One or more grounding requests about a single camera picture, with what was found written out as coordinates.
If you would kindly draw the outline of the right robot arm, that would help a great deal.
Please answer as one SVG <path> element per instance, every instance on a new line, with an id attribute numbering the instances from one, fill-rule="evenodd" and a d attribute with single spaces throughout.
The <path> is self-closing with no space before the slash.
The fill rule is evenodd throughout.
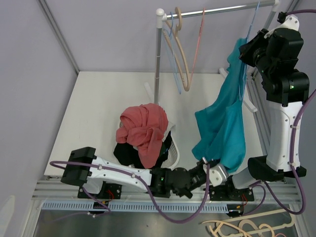
<path id="1" fill-rule="evenodd" d="M 307 104 L 310 81 L 295 69 L 303 39 L 297 30 L 278 28 L 260 30 L 239 48 L 240 60 L 255 67 L 270 110 L 270 146 L 265 156 L 249 158 L 247 168 L 232 176 L 225 187 L 229 199 L 237 199 L 245 189 L 258 181 L 275 182 L 285 177 L 305 177 L 300 165 L 299 112 Z"/>

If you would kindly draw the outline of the teal t shirt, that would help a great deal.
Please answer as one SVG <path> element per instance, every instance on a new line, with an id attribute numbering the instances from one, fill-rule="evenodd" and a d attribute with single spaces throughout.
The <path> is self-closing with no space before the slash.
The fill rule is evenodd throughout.
<path id="1" fill-rule="evenodd" d="M 195 113 L 200 141 L 192 149 L 194 157 L 218 160 L 228 173 L 238 170 L 246 154 L 242 116 L 246 65 L 239 58 L 239 48 L 246 43 L 247 39 L 238 39 L 228 56 L 228 75 L 216 101 Z"/>

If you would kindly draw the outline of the light blue wire hanger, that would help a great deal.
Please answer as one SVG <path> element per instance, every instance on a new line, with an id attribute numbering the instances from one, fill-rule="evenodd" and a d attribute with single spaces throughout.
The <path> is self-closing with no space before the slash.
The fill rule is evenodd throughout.
<path id="1" fill-rule="evenodd" d="M 164 42 L 166 45 L 167 55 L 170 62 L 170 65 L 173 67 L 173 76 L 177 85 L 178 93 L 181 94 L 182 92 L 182 79 L 183 79 L 183 72 L 181 67 L 179 66 L 179 60 L 175 54 L 173 49 L 173 42 L 172 42 L 172 35 L 173 35 L 173 24 L 174 24 L 174 17 L 172 12 L 171 14 L 171 26 L 169 26 L 169 30 L 166 28 L 162 29 Z"/>

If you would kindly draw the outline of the white t shirt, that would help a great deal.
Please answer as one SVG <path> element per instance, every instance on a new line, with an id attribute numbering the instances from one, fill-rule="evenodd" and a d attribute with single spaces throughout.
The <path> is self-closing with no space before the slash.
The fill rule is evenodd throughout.
<path id="1" fill-rule="evenodd" d="M 173 127 L 175 126 L 175 124 L 171 121 L 168 121 L 168 126 L 167 126 L 167 129 L 164 133 L 164 138 L 166 138 L 169 134 L 169 132 L 173 129 Z"/>

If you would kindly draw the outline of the pink wire hanger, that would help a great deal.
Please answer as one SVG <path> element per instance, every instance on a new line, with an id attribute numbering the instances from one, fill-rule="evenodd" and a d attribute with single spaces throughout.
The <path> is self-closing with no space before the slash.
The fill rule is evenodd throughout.
<path id="1" fill-rule="evenodd" d="M 195 51 L 195 56 L 194 56 L 194 61 L 193 61 L 190 79 L 192 79 L 193 75 L 194 75 L 194 70 L 195 70 L 195 66 L 196 66 L 196 61 L 197 61 L 197 57 L 198 57 L 198 51 L 199 51 L 199 46 L 200 46 L 200 41 L 201 41 L 202 31 L 203 31 L 203 26 L 204 26 L 204 16 L 205 16 L 205 8 L 203 8 L 203 11 L 202 11 L 202 19 L 201 19 L 201 24 L 200 24 L 200 28 L 199 28 L 197 46 L 196 46 L 196 51 Z"/>

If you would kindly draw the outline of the black t shirt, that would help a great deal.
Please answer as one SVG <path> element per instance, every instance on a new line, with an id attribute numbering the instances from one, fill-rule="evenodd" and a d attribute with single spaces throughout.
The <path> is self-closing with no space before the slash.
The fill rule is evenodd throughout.
<path id="1" fill-rule="evenodd" d="M 172 138 L 171 138 L 171 131 L 168 133 L 166 139 L 163 141 L 159 157 L 152 168 L 160 168 L 168 159 L 168 150 L 171 147 Z M 132 165 L 135 168 L 144 169 L 144 166 L 141 163 L 141 160 L 138 155 L 138 151 L 133 148 L 132 145 L 128 143 L 120 144 L 117 143 L 115 149 L 114 149 L 114 156 L 117 158 L 120 164 L 125 166 Z"/>

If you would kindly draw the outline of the beige wooden hanger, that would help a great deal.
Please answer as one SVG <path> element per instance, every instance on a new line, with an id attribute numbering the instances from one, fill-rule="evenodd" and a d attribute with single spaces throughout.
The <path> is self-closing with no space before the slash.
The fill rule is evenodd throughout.
<path id="1" fill-rule="evenodd" d="M 183 72 L 182 86 L 183 86 L 184 91 L 187 92 L 190 90 L 192 79 L 190 79 L 186 55 L 179 39 L 179 32 L 182 29 L 181 13 L 182 12 L 180 8 L 175 7 L 175 14 L 178 16 L 178 23 L 175 24 L 175 17 L 174 17 L 172 42 L 173 42 L 173 49 L 179 60 L 179 66 L 181 67 L 182 72 Z M 167 26 L 167 30 L 169 30 L 169 26 L 171 26 L 171 21 L 169 22 L 168 20 L 166 20 L 165 24 Z"/>

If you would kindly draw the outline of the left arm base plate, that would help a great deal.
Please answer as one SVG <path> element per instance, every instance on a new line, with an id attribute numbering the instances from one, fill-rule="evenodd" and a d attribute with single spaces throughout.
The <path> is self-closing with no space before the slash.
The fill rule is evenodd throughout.
<path id="1" fill-rule="evenodd" d="M 83 187 L 79 187 L 78 198 L 89 198 L 83 188 L 97 199 L 120 199 L 122 185 L 105 181 L 87 182 Z"/>

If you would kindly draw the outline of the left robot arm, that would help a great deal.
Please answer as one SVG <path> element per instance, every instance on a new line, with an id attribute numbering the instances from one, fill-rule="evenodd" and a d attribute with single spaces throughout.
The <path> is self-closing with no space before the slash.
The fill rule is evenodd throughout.
<path id="1" fill-rule="evenodd" d="M 67 185 L 84 187 L 95 198 L 106 193 L 105 182 L 130 186 L 135 190 L 158 198 L 169 198 L 171 194 L 192 198 L 192 191 L 206 183 L 204 164 L 196 167 L 137 169 L 118 165 L 95 155 L 95 148 L 84 147 L 73 150 L 61 182 Z"/>

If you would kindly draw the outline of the salmon pink shirt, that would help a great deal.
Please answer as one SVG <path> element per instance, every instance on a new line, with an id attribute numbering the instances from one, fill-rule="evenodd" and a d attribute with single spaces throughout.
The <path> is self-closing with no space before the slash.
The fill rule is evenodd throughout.
<path id="1" fill-rule="evenodd" d="M 120 115 L 122 126 L 116 131 L 116 142 L 137 148 L 144 168 L 152 168 L 160 155 L 168 127 L 165 110 L 153 103 L 126 108 Z"/>

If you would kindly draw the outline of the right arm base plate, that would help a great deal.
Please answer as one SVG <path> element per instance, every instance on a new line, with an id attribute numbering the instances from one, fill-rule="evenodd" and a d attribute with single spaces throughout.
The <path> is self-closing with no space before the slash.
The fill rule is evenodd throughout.
<path id="1" fill-rule="evenodd" d="M 254 194 L 251 189 L 235 189 L 233 186 L 225 185 L 210 186 L 209 196 L 211 201 L 254 201 Z"/>

